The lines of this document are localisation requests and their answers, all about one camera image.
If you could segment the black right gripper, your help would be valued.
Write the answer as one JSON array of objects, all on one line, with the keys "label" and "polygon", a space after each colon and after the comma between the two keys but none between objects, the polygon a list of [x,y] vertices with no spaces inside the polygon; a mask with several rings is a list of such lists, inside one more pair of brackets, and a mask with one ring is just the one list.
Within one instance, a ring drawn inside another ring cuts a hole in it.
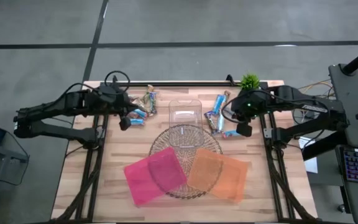
[{"label": "black right gripper", "polygon": [[250,91],[240,91],[231,103],[230,111],[234,113],[230,115],[232,122],[239,120],[250,120],[259,114],[259,107],[262,102],[261,97],[257,93]]}]

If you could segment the clear round glass plate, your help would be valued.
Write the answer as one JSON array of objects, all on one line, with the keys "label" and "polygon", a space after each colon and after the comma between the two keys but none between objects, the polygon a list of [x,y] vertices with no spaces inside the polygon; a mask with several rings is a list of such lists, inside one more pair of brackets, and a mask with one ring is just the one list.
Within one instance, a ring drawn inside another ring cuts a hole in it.
[{"label": "clear round glass plate", "polygon": [[[196,155],[196,151],[200,148],[207,149],[209,151],[222,154],[221,146],[219,145],[218,141],[213,137],[213,135],[206,130],[203,130],[204,135],[204,143],[198,147],[192,148],[180,148],[180,147],[173,147],[169,143],[169,133],[168,129],[163,131],[153,142],[149,155],[155,154],[160,152],[168,147],[172,147],[175,150],[175,154],[179,160],[181,168],[183,169],[186,177],[189,176],[190,170]],[[187,183],[169,191],[166,193],[168,196],[173,198],[180,198],[180,199],[193,199],[197,197],[202,197],[207,194],[207,192],[200,191],[193,187],[190,187]]]}]

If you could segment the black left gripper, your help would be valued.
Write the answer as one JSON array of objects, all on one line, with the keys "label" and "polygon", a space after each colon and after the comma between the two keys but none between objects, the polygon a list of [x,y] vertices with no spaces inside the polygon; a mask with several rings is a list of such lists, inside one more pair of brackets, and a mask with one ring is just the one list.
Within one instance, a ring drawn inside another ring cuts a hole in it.
[{"label": "black left gripper", "polygon": [[116,112],[138,116],[137,109],[129,112],[129,107],[140,108],[139,102],[137,100],[130,102],[128,94],[123,89],[116,86],[106,86],[104,92],[113,98],[112,105]]}]

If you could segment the multicoloured wrapper granola bar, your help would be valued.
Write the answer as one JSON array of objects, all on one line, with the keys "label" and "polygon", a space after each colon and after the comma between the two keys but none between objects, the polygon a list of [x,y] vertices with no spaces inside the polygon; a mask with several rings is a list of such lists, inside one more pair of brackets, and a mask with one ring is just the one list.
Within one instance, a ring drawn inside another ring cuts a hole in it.
[{"label": "multicoloured wrapper granola bar", "polygon": [[205,112],[205,114],[204,114],[204,117],[206,118],[206,120],[208,122],[208,126],[211,130],[211,134],[216,134],[218,132],[218,129],[212,119],[212,116],[213,116],[212,111]]},{"label": "multicoloured wrapper granola bar", "polygon": [[141,97],[135,95],[129,95],[130,102],[138,106],[138,109],[142,111],[147,111],[144,102],[142,101]]}]

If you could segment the black aluminium table frame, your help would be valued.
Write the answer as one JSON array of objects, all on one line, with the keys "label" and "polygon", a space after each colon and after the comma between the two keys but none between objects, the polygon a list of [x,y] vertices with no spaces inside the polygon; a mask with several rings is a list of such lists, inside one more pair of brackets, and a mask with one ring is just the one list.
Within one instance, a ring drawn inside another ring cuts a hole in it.
[{"label": "black aluminium table frame", "polygon": [[[259,118],[253,120],[250,138],[224,139],[217,135],[223,153],[248,164],[244,199],[239,203],[221,200],[206,194],[192,199],[163,195],[141,207],[133,203],[124,175],[124,167],[148,156],[155,138],[169,127],[168,104],[172,100],[200,100],[203,113],[209,111],[218,94],[225,90],[237,96],[238,87],[228,81],[165,81],[138,82],[155,86],[157,114],[146,120],[144,126],[121,131],[119,119],[108,121],[106,143],[101,162],[97,196],[90,222],[276,222],[277,209],[269,176],[266,150]],[[289,146],[284,150],[284,165],[288,182],[302,206],[314,217],[316,207],[306,174],[301,152]],[[58,218],[79,192],[86,161],[86,150],[78,150],[64,162],[52,218]]]}]

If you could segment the white paper sheet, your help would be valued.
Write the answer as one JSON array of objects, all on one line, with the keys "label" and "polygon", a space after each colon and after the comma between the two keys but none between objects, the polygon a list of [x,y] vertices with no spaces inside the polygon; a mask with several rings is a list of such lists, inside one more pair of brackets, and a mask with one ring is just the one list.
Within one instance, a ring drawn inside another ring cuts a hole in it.
[{"label": "white paper sheet", "polygon": [[[306,138],[306,137],[301,137],[299,138],[298,143],[299,143],[299,147],[302,149],[305,146],[314,144],[315,140],[311,140],[310,138]],[[313,157],[305,161],[305,168],[307,172],[317,174],[318,173],[317,158]]]}]

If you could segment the clear plastic bin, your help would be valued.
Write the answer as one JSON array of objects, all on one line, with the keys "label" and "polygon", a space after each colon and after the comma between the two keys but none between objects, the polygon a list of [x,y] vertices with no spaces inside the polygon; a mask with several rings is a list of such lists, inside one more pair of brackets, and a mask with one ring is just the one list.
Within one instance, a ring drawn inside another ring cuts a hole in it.
[{"label": "clear plastic bin", "polygon": [[199,100],[172,100],[169,103],[169,143],[192,148],[204,143],[202,104]]}]

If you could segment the orange translucent plastic bin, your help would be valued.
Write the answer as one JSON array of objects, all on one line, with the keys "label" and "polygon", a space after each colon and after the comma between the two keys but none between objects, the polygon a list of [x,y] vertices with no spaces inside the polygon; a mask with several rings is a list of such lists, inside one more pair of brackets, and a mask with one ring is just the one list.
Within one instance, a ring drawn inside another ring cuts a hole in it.
[{"label": "orange translucent plastic bin", "polygon": [[188,185],[220,199],[238,203],[243,199],[248,164],[200,148],[188,176]]}]

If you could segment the black beam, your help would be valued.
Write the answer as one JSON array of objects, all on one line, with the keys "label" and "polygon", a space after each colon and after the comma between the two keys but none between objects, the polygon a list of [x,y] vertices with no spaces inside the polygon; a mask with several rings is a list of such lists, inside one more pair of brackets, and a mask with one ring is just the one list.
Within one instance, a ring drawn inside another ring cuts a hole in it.
[{"label": "black beam", "polygon": [[338,145],[346,144],[347,138],[345,132],[337,131],[313,144],[307,145],[302,152],[303,160],[307,161],[320,154],[324,154],[325,152],[335,149]]}]

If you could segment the pink translucent plastic bin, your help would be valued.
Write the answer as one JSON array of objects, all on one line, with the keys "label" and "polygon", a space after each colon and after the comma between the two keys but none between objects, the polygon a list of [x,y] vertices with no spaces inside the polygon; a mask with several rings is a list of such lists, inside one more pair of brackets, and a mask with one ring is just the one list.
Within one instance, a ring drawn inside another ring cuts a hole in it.
[{"label": "pink translucent plastic bin", "polygon": [[187,181],[172,147],[126,166],[124,175],[137,206],[142,206]]}]

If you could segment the small green artificial plant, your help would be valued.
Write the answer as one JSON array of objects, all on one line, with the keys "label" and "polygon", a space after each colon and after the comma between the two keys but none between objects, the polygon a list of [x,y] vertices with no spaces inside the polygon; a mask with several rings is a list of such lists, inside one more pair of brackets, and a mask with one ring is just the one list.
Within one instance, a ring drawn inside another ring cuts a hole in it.
[{"label": "small green artificial plant", "polygon": [[255,90],[259,88],[260,80],[254,73],[247,73],[242,76],[242,80],[239,84],[242,90]]}]

